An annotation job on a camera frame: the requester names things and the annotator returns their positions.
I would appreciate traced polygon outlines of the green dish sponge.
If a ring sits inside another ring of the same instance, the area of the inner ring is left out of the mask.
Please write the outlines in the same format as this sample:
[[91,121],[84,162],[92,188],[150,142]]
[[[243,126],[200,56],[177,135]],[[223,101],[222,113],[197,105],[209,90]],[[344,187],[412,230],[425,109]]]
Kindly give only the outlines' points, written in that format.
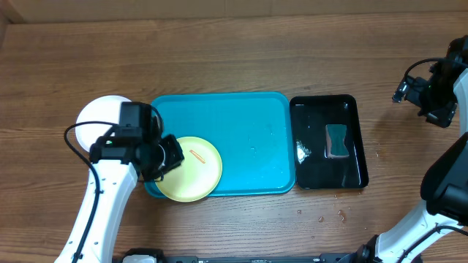
[[347,127],[344,124],[328,124],[325,126],[325,156],[327,159],[343,159],[349,156],[345,145]]

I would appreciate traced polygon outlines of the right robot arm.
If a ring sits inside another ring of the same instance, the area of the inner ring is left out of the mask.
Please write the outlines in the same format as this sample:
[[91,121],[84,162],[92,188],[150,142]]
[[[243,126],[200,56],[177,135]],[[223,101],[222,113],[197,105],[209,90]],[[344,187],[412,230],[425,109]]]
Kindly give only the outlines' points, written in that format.
[[467,233],[467,37],[453,40],[445,57],[429,63],[431,77],[404,73],[392,100],[411,102],[426,122],[442,128],[458,114],[460,137],[426,172],[421,201],[397,225],[340,262],[420,262],[421,253],[441,237]]

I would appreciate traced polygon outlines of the yellow round plate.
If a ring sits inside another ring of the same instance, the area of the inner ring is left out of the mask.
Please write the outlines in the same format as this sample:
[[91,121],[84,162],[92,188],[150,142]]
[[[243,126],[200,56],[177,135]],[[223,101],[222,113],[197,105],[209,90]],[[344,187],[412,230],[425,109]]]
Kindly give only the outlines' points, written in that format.
[[222,176],[222,158],[218,150],[199,137],[177,139],[183,151],[181,165],[155,182],[159,191],[177,202],[194,202],[208,196]]

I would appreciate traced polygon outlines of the white round plate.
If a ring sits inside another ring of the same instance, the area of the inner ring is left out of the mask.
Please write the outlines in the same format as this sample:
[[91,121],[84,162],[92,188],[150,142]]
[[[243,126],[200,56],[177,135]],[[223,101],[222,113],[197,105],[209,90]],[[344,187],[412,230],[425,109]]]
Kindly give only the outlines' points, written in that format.
[[[99,97],[81,110],[76,123],[87,121],[118,123],[122,102],[130,102],[130,99],[117,95]],[[75,128],[75,136],[82,149],[89,152],[91,145],[109,128],[110,125],[107,124],[85,124]]]

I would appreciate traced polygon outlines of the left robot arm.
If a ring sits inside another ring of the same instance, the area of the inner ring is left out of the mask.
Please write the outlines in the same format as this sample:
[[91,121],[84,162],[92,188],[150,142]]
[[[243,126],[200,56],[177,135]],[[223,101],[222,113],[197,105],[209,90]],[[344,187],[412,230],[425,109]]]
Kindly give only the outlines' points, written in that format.
[[[85,125],[107,126],[90,147],[88,158],[68,140],[71,129]],[[104,121],[76,123],[65,130],[65,143],[88,166],[88,185],[57,262],[111,262],[122,215],[138,178],[163,179],[184,160],[173,135],[119,134],[125,130],[140,131]]]

